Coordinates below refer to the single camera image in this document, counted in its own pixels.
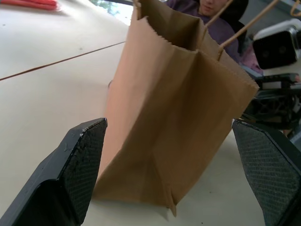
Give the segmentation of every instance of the brown paper bag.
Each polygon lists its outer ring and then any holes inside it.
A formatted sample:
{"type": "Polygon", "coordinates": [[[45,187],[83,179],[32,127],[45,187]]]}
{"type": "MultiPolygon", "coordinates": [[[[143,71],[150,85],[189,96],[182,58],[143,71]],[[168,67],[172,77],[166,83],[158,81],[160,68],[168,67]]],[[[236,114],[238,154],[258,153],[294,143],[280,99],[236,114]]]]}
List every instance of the brown paper bag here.
{"type": "Polygon", "coordinates": [[[258,89],[219,50],[199,18],[158,0],[136,3],[108,94],[95,198],[176,215],[258,89]]]}

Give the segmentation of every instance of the white camera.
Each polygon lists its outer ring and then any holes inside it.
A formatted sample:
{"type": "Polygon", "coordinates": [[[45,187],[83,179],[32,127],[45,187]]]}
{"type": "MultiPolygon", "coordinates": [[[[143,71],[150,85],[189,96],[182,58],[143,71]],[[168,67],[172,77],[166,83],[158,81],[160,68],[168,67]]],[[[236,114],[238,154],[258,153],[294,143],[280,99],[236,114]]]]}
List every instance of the white camera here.
{"type": "Polygon", "coordinates": [[[292,19],[268,27],[254,37],[254,52],[265,76],[301,71],[301,21],[292,19]]]}

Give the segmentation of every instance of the white table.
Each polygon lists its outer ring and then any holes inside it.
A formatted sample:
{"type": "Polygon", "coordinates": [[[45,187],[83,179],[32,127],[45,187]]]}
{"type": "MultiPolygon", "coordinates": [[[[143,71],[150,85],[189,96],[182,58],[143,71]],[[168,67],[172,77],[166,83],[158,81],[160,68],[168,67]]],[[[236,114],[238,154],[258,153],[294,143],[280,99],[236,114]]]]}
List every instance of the white table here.
{"type": "Polygon", "coordinates": [[[126,40],[128,26],[88,0],[58,1],[58,12],[0,4],[0,78],[126,40]]]}
{"type": "MultiPolygon", "coordinates": [[[[42,34],[36,26],[26,22],[27,17],[23,18],[24,24],[19,25],[19,30],[10,28],[9,23],[1,28],[9,31],[1,30],[0,43],[10,43],[0,46],[0,59],[6,62],[1,64],[1,76],[78,54],[80,44],[85,44],[88,51],[124,40],[127,29],[123,25],[104,14],[97,16],[97,22],[94,17],[81,14],[82,1],[73,12],[74,18],[81,16],[72,22],[68,16],[58,19],[48,15],[49,20],[53,19],[48,21],[43,19],[43,13],[0,8],[0,18],[3,12],[10,12],[11,17],[27,14],[29,18],[41,18],[43,23],[56,29],[56,32],[47,32],[45,28],[42,34]],[[14,32],[18,32],[19,39],[11,38],[14,32]],[[57,39],[44,40],[50,34],[57,39]],[[74,34],[78,34],[79,39],[74,38],[74,34]]],[[[120,44],[0,81],[0,216],[70,128],[103,116],[107,86],[114,76],[122,48],[120,44]]],[[[174,218],[166,208],[146,204],[92,201],[84,225],[264,226],[262,211],[245,178],[232,133],[199,182],[179,203],[177,214],[174,218]]]]}

